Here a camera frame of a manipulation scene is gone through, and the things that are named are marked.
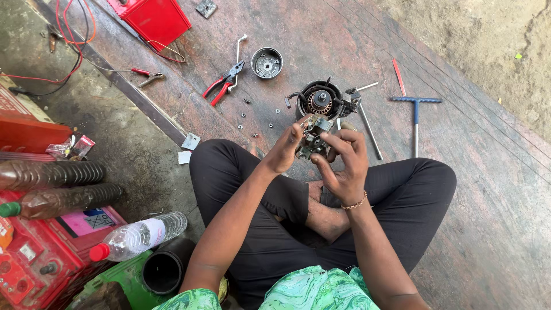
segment green patterned shirt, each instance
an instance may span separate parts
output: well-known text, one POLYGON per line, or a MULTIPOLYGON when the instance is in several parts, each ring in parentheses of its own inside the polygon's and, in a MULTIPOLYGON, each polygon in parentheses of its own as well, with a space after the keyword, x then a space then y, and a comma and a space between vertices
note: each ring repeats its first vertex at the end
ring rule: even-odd
MULTIPOLYGON (((206 288, 176 295, 153 310, 221 310, 218 296, 206 288)), ((371 300, 360 269, 350 274, 341 269, 329 271, 321 266, 306 267, 277 281, 264 296, 259 310, 364 309, 379 310, 371 300)))

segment water bottle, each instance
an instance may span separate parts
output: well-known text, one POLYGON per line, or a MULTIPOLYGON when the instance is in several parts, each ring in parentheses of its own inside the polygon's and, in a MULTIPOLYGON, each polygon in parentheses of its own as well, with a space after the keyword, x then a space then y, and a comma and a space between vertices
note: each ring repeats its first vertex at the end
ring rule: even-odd
POLYGON ((88 161, 0 163, 0 190, 35 190, 98 183, 105 167, 88 161))
POLYGON ((91 248, 90 259, 125 261, 178 236, 186 228, 187 218, 180 211, 124 225, 108 234, 102 243, 91 248))
POLYGON ((78 210, 105 207, 122 196, 122 187, 103 183, 75 188, 35 190, 16 202, 0 205, 0 216, 45 220, 78 210))

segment black pants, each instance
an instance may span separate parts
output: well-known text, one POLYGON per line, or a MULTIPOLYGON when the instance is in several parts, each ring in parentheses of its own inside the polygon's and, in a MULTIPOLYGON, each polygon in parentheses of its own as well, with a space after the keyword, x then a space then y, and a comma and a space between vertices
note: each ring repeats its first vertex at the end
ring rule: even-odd
MULTIPOLYGON (((191 180, 205 226, 259 162, 228 140, 209 140, 193 151, 191 180)), ((365 180, 369 202, 408 273, 429 246, 455 186, 453 170, 431 159, 412 158, 369 168, 365 180)), ((290 272, 313 265, 326 270, 358 265, 351 230, 327 247, 309 248, 295 240, 273 214, 304 223, 308 185, 280 175, 266 190, 229 268, 244 309, 258 309, 264 294, 290 272)))

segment gold bracelet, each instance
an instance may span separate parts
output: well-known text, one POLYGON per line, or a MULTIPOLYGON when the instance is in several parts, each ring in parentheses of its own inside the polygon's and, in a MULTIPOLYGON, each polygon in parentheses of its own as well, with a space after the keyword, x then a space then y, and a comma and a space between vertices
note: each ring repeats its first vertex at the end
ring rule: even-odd
POLYGON ((368 193, 366 191, 364 191, 364 197, 361 199, 361 201, 355 205, 351 205, 351 206, 345 206, 343 204, 341 204, 341 208, 345 209, 345 210, 350 210, 350 209, 353 209, 353 208, 356 208, 356 207, 359 207, 361 206, 364 201, 368 198, 368 193))

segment brown bottle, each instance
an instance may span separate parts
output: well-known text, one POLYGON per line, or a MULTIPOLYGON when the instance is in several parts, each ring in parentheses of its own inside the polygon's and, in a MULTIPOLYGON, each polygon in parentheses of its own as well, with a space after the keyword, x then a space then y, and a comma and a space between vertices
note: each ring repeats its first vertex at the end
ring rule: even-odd
POLYGON ((34 190, 94 184, 105 167, 95 162, 5 161, 0 163, 0 190, 34 190))
POLYGON ((122 187, 111 183, 35 190, 19 201, 1 204, 0 216, 21 215, 26 220, 44 220, 74 211, 105 207, 118 200, 122 192, 122 187))

